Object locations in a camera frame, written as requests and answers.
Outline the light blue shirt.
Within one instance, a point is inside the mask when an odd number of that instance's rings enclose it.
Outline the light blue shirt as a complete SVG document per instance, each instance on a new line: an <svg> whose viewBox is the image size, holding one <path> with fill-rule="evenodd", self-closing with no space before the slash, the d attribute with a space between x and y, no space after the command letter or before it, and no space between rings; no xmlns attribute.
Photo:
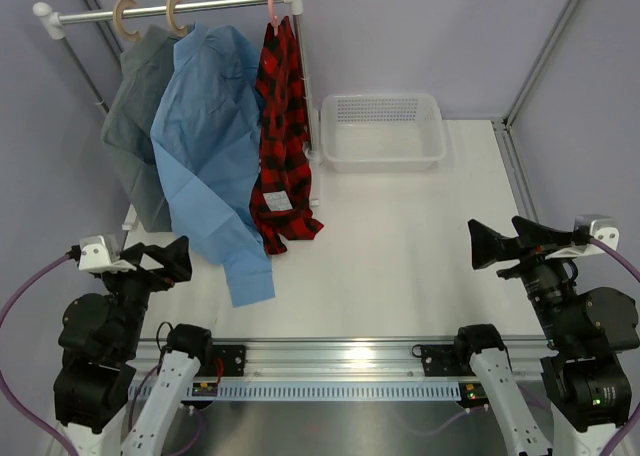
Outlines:
<svg viewBox="0 0 640 456"><path fill-rule="evenodd" d="M196 24L151 127L172 230L223 268L235 307L274 298L272 264L249 205L260 170L258 50L234 27Z"/></svg>

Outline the white metal clothes rack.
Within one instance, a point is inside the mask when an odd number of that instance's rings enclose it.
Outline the white metal clothes rack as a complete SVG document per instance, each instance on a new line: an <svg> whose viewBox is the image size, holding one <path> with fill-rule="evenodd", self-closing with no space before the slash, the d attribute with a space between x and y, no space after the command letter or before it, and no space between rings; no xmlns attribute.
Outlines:
<svg viewBox="0 0 640 456"><path fill-rule="evenodd" d="M301 75L304 83L306 113L308 116L308 134L310 142L305 150L305 154L309 160L310 168L316 171L320 168L322 162L320 122L319 112L312 102L311 74L308 69L305 54L306 34L303 19L303 0L275 1L276 5L282 4L290 7L291 26L298 43L300 53ZM267 0L209 0L193 2L185 0L177 5L176 16L181 13L195 13L257 6L267 7ZM87 11L85 9L82 12L69 14L57 12L45 2L37 2L32 7L34 16L40 21L49 37L60 43L66 54L72 60L72 63L91 92L95 100L95 106L103 115L107 115L109 113L109 105L69 43L64 28L75 24L94 24L98 21L105 21L111 25L118 40L124 39L127 41L137 41L139 39L139 34L134 31L126 30L123 25L123 21L125 19L139 19L155 16L164 16L166 18L165 10L166 3L160 6L140 7L137 3L129 0L124 1L124 3L115 4L111 9L101 8L99 10L91 11Z"/></svg>

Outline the aluminium frame post right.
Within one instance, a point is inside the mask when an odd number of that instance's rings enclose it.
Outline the aluminium frame post right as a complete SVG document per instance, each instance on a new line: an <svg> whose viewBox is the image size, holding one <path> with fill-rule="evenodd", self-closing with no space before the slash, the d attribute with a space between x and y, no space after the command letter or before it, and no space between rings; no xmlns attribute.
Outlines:
<svg viewBox="0 0 640 456"><path fill-rule="evenodd" d="M539 86L549 63L561 46L568 28L571 26L584 2L585 0L565 1L506 114L491 120L518 213L536 222L539 221L539 215L535 206L525 164L519 154L514 127Z"/></svg>

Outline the aluminium frame post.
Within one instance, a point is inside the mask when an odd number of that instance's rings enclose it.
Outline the aluminium frame post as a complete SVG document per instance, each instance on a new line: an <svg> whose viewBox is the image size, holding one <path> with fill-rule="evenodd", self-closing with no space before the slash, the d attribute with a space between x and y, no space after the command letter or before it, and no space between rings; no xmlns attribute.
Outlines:
<svg viewBox="0 0 640 456"><path fill-rule="evenodd" d="M519 154L514 127L539 86L549 63L561 46L568 28L571 26L584 2L585 0L565 1L506 114L491 120L518 213L536 222L539 221L539 215L535 206L525 164Z"/></svg>
<svg viewBox="0 0 640 456"><path fill-rule="evenodd" d="M102 8L100 0L81 0L87 11L99 10ZM99 36L106 44L109 53L114 59L117 66L120 66L120 55L122 53L122 46L118 41L115 31L108 22L98 21L94 23Z"/></svg>

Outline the pink plastic hanger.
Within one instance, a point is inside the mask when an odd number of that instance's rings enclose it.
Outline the pink plastic hanger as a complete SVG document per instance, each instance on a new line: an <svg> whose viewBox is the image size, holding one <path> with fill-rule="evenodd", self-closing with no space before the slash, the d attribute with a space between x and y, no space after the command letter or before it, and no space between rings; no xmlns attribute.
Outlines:
<svg viewBox="0 0 640 456"><path fill-rule="evenodd" d="M274 34L277 34L279 27L278 16L275 11L276 1L275 0L267 0L267 8L269 13L269 24L273 28Z"/></svg>

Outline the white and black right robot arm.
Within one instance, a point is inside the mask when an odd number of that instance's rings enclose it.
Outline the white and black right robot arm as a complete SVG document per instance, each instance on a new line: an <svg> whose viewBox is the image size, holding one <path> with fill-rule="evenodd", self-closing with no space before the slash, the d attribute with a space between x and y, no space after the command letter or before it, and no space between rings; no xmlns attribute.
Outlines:
<svg viewBox="0 0 640 456"><path fill-rule="evenodd" d="M616 250L614 219L583 215L565 232L515 216L513 238L471 219L471 263L484 269L498 262L504 280L522 282L551 356L541 359L542 382L554 429L547 439L533 418L512 373L498 330L491 324L462 327L452 359L479 380L511 455L610 455L639 420L620 353L638 348L635 301L610 287L576 292L576 259L605 253L633 277L638 270Z"/></svg>

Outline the white plastic basket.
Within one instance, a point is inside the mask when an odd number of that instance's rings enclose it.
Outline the white plastic basket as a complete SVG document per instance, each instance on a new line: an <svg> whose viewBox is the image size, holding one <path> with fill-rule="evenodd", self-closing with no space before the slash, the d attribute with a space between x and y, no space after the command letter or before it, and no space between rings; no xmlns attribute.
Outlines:
<svg viewBox="0 0 640 456"><path fill-rule="evenodd" d="M340 173L422 172L447 155L441 112L427 93L330 95L320 131L324 160Z"/></svg>

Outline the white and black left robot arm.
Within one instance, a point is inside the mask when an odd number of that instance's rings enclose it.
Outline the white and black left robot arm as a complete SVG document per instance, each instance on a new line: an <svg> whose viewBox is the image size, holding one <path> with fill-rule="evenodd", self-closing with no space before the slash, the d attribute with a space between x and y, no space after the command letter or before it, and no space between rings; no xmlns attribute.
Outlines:
<svg viewBox="0 0 640 456"><path fill-rule="evenodd" d="M209 330L178 324L161 351L157 378L135 425L122 431L129 388L150 296L192 277L189 240L161 247L138 243L121 252L104 236L71 250L79 270L98 278L104 295L85 294L66 308L54 382L55 416L78 455L158 455L196 375L215 360Z"/></svg>

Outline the aluminium frame post left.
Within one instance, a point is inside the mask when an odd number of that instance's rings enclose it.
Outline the aluminium frame post left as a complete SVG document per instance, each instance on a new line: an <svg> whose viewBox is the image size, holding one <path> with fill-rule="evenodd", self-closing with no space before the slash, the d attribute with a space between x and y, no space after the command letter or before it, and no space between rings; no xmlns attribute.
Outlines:
<svg viewBox="0 0 640 456"><path fill-rule="evenodd" d="M100 0L81 0L87 11L99 10L102 8ZM94 23L99 36L106 44L109 53L114 59L117 66L120 66L120 55L122 53L122 46L118 41L115 31L108 22L98 21Z"/></svg>

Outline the wooden hanger right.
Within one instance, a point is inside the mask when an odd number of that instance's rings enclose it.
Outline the wooden hanger right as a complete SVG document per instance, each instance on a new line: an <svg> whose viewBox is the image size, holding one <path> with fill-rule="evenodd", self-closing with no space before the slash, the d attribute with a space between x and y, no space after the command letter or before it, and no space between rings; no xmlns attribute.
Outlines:
<svg viewBox="0 0 640 456"><path fill-rule="evenodd" d="M179 25L176 21L176 7L185 0L167 0L165 16L169 29L178 37L182 38L188 34L186 25Z"/></svg>

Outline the red black plaid shirt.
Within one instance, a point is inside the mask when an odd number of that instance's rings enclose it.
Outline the red black plaid shirt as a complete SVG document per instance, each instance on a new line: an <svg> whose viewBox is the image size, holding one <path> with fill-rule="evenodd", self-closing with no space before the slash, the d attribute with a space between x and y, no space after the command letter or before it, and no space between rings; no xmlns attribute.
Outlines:
<svg viewBox="0 0 640 456"><path fill-rule="evenodd" d="M261 111L260 170L250 213L269 255L287 251L285 241L312 240L323 228L310 206L312 171L301 57L291 20L267 27L255 88Z"/></svg>

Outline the grey shirt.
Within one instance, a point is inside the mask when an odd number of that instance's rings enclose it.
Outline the grey shirt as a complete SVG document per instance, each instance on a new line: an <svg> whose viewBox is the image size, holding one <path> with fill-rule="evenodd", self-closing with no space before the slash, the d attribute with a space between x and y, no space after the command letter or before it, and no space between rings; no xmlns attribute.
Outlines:
<svg viewBox="0 0 640 456"><path fill-rule="evenodd" d="M149 233L171 230L150 132L174 72L177 42L177 36L151 25L139 42L121 54L122 82L101 129L103 148Z"/></svg>

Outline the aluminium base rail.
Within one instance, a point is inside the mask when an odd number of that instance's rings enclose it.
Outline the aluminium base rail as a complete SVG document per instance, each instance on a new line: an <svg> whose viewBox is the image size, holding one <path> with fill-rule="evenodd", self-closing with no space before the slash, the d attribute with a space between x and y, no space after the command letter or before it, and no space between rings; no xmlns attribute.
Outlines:
<svg viewBox="0 0 640 456"><path fill-rule="evenodd" d="M347 340L223 340L245 345L244 381L405 381L424 379L421 360L415 357L416 339ZM539 360L551 356L539 338L507 338L512 370L521 380L539 379ZM158 362L156 344L143 340L130 364L147 371Z"/></svg>

